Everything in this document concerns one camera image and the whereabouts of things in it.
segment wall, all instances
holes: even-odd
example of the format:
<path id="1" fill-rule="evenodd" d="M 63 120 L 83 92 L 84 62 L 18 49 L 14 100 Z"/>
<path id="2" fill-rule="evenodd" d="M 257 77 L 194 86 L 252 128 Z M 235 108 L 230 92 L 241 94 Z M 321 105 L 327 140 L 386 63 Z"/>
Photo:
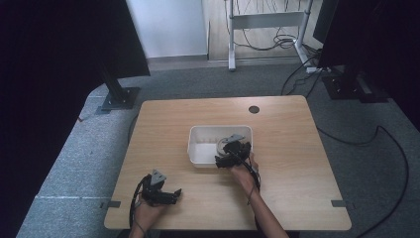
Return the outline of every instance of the wall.
<path id="1" fill-rule="evenodd" d="M 147 58 L 207 54 L 199 0 L 127 0 Z"/>

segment wooden table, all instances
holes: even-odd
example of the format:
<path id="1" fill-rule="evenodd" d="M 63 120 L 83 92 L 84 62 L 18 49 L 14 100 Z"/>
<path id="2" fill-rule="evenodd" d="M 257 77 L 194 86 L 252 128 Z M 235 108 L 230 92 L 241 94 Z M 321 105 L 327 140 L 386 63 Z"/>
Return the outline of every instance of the wooden table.
<path id="1" fill-rule="evenodd" d="M 260 112 L 253 114 L 250 106 Z M 147 101 L 143 103 L 105 226 L 129 228 L 128 214 L 139 181 L 158 169 L 163 191 L 182 188 L 156 229 L 252 230 L 247 198 L 225 169 L 194 168 L 187 154 L 196 125 L 248 125 L 260 164 L 261 194 L 285 230 L 348 230 L 352 223 L 302 96 L 237 97 Z"/>

